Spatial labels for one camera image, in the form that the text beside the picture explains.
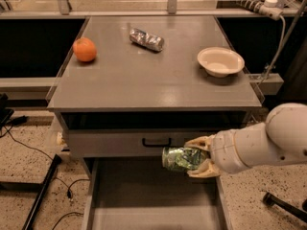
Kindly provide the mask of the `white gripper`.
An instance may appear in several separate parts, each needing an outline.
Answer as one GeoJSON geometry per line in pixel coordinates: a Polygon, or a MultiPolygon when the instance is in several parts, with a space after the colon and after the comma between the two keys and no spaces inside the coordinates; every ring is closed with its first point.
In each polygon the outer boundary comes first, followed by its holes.
{"type": "Polygon", "coordinates": [[[215,136],[201,136],[187,141],[184,146],[210,151],[211,159],[205,159],[200,166],[187,174],[193,178],[210,178],[225,173],[240,173],[250,169],[243,157],[247,151],[249,133],[243,129],[218,132],[215,136]]]}

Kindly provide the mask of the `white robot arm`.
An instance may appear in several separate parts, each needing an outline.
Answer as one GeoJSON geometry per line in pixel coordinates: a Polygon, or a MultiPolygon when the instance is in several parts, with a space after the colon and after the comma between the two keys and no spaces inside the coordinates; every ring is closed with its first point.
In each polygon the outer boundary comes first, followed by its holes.
{"type": "Polygon", "coordinates": [[[194,178],[240,173],[256,166],[284,166],[307,162],[307,105],[284,103],[267,119],[241,129],[223,130],[185,143],[209,153],[194,178]]]}

